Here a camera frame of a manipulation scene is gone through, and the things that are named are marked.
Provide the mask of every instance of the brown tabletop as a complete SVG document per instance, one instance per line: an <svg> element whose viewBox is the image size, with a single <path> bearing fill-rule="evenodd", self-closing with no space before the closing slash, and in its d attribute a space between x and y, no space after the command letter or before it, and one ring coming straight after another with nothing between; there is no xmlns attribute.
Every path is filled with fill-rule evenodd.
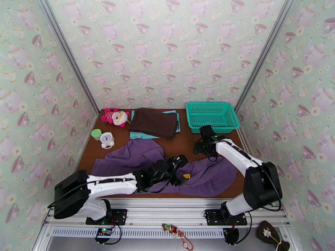
<svg viewBox="0 0 335 251"><path fill-rule="evenodd" d="M178 156L180 154L184 154L189 162L193 162L196 160L204 159L203 155L194 155L193 154L193 146L195 142L201 138L200 134L194 134L191 132L191 129L187 123L186 110L185 109L177 109L180 118L180 128L181 132L176 133L173 140L165 140L162 138L155 139L155 141L163 147L164 156L172 157ZM118 148L126 145L129 138L129 131L126 130L126 127L122 128L119 126L115 126L113 124L105 123L101 121L101 116L104 115L104 110L100 112L97 123L94 128L101 129L104 132L112 132L114 136L115 145L108 150L101 148L101 142L94 140L90 137L88 144L85 148L84 154L81 158L77 170L86 170L88 174L91 173L95 159L103 159L108 152L117 150ZM242 144L240 138L237 135L236 130L232 131L227 135L230 139L232 139L236 145L242 148ZM237 174L236 180L234 183L223 193L218 195L216 198L234 198L239 195L243 191L243 182L244 178L242 174L239 172ZM115 195L113 197L135 197L135 198L184 198L184 197L193 197L188 195L180 195L180 194L137 194L137 195Z"/></svg>

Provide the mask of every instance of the plush toy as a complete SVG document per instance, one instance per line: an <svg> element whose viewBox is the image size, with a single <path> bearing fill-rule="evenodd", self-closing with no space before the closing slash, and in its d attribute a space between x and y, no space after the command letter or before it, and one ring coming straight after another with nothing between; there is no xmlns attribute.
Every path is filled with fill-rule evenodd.
<svg viewBox="0 0 335 251"><path fill-rule="evenodd" d="M128 121L129 112L118 111L118 109L114 109L114 112L111 112L110 109L105 109L105 115L101 117L103 122L108 122L110 124L119 125L120 127L124 127L126 122Z"/></svg>

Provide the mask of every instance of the teacup pattern wallpaper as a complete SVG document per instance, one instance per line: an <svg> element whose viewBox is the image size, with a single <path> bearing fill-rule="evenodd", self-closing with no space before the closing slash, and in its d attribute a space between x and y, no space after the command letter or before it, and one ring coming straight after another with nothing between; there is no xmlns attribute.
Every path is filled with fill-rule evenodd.
<svg viewBox="0 0 335 251"><path fill-rule="evenodd" d="M299 0L239 112L303 250L335 250L335 0Z"/></svg>
<svg viewBox="0 0 335 251"><path fill-rule="evenodd" d="M30 250L96 114L34 0L0 0L0 250Z"/></svg>
<svg viewBox="0 0 335 251"><path fill-rule="evenodd" d="M49 0L99 108L236 104L285 0Z"/></svg>

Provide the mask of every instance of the teal basket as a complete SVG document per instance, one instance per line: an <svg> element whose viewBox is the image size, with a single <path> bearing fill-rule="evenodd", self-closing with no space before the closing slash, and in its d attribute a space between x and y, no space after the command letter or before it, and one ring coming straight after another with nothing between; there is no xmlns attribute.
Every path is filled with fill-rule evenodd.
<svg viewBox="0 0 335 251"><path fill-rule="evenodd" d="M186 114L192 133L200 133L199 128L204 125L211 125L215 133L230 133L240 127L234 108L228 102L188 102Z"/></svg>

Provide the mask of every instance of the alarm clock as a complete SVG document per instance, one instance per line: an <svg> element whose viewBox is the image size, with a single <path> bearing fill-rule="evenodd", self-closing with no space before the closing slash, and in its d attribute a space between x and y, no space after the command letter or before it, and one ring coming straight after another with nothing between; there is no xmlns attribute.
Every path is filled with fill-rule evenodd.
<svg viewBox="0 0 335 251"><path fill-rule="evenodd" d="M114 146L114 137L111 132L103 133L100 136L100 141L103 149L110 149Z"/></svg>

